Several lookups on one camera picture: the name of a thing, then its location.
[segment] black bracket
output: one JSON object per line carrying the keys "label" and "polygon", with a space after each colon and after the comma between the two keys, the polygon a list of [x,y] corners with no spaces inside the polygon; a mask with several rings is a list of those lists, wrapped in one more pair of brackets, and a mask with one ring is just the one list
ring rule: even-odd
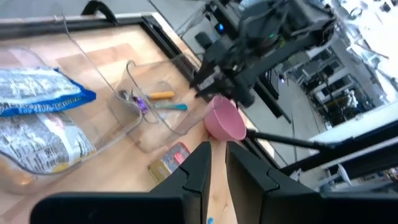
{"label": "black bracket", "polygon": [[116,19],[116,16],[113,14],[110,8],[105,3],[100,1],[89,1],[86,7],[83,9],[83,12],[81,12],[81,15],[92,16],[95,15],[97,12],[104,14],[108,22],[113,23],[114,25],[118,24],[118,20]]}

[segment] laboratory floor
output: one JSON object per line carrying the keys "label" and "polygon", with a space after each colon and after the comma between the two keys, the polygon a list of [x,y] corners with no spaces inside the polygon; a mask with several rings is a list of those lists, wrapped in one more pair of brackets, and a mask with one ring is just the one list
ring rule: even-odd
{"label": "laboratory floor", "polygon": [[[0,0],[0,19],[52,16],[60,13],[66,16],[75,16],[81,13],[87,2],[88,0]],[[115,14],[155,11],[147,0],[103,0],[103,2]],[[203,1],[152,0],[152,2],[174,29],[180,27],[203,5]],[[203,50],[193,37],[199,31],[205,31],[210,35],[214,32],[210,23],[203,21],[183,37],[191,49],[198,54]],[[293,122],[289,124],[283,117],[276,118],[257,96],[255,104],[245,109],[245,112],[260,131],[300,139],[308,139],[325,131],[323,121],[314,112],[309,100],[298,85],[293,82],[281,83],[279,93],[283,99],[279,103],[288,114],[290,113]],[[275,143],[272,145],[275,148],[274,157],[281,166],[309,156],[308,151],[304,149]],[[304,175],[303,182],[312,185],[324,175],[322,170],[313,170]]]}

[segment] blue and white bag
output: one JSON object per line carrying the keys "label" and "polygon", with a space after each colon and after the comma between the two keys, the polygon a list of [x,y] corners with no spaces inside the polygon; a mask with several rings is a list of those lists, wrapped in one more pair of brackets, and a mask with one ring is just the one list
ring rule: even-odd
{"label": "blue and white bag", "polygon": [[95,99],[58,68],[0,69],[0,116],[64,111]]}

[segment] wooden countertop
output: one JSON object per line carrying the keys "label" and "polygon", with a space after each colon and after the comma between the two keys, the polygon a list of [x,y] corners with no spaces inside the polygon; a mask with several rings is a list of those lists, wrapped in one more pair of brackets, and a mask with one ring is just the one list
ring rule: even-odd
{"label": "wooden countertop", "polygon": [[[192,54],[158,13],[153,13],[153,16],[183,52]],[[141,64],[167,59],[139,26],[74,32],[72,38],[112,86],[120,79],[127,60],[133,59],[136,63]],[[39,54],[45,63],[51,66],[60,66],[62,70],[74,74],[71,78],[97,92],[98,99],[94,103],[83,106],[77,112],[68,112],[73,119],[78,120],[77,123],[83,126],[83,130],[85,130],[86,122],[89,121],[95,124],[102,137],[109,140],[116,131],[123,128],[106,108],[106,101],[112,96],[112,92],[106,88],[95,69],[84,63],[83,54],[79,53],[76,45],[71,44],[65,34],[10,40],[0,42],[0,45],[28,47]],[[13,63],[12,58],[8,57],[8,59],[11,62],[7,63]],[[30,61],[19,60],[17,63],[30,65]],[[177,72],[175,78],[188,95],[194,94],[194,90],[188,89],[188,83],[181,74]],[[205,102],[201,99],[197,99],[197,103],[205,106]],[[247,121],[247,126],[254,128],[245,115],[243,116]],[[208,139],[209,135],[203,124],[198,123],[178,141],[183,142],[192,151],[199,143]],[[208,217],[213,217],[216,224],[233,224],[236,223],[236,217],[226,179],[225,142],[218,142],[214,139],[210,141],[213,157]],[[262,144],[273,155],[274,151],[271,145],[265,141]],[[55,192],[149,191],[156,186],[156,182],[149,174],[147,167],[160,158],[166,150],[167,147],[152,153],[143,153],[138,150],[129,137],[121,138],[72,173],[57,179],[35,194],[13,195],[0,192],[0,224],[28,223],[32,207],[46,195]]]}

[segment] black metal frame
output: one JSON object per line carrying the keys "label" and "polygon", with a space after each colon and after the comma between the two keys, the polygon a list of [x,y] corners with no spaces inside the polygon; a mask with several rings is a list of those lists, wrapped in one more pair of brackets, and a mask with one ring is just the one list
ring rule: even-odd
{"label": "black metal frame", "polygon": [[[141,17],[124,17],[116,18],[107,7],[98,7],[98,1],[90,1],[83,11],[84,15],[94,14],[101,11],[106,15],[105,19],[82,19],[80,21],[67,21],[67,28],[70,32],[107,29],[112,27],[141,26],[147,35],[156,43],[156,45],[164,52],[168,58],[174,58],[182,54],[182,51],[175,45],[173,40],[164,32],[160,24],[152,16]],[[61,34],[65,33],[63,21],[33,21],[26,24],[0,24],[0,39],[11,39],[21,37],[32,37],[44,34]],[[183,57],[176,64],[180,73],[188,80],[192,81],[189,71],[195,69],[195,66],[189,59]],[[257,133],[248,129],[248,136],[243,139],[242,144],[254,155],[264,160],[273,167],[280,169],[283,173],[290,175],[297,169],[303,171],[318,167],[324,163],[333,161],[348,154],[360,151],[374,144],[386,141],[397,136],[395,130],[398,127],[398,121],[387,124],[383,127],[375,129],[369,133],[363,134],[355,139],[347,139],[339,144],[320,144],[304,140],[284,138],[273,134]],[[302,161],[298,161],[287,167],[280,168],[276,161],[261,146],[258,139],[266,139],[269,141],[280,142],[282,144],[292,144],[301,147],[322,150],[319,154],[308,157]]]}

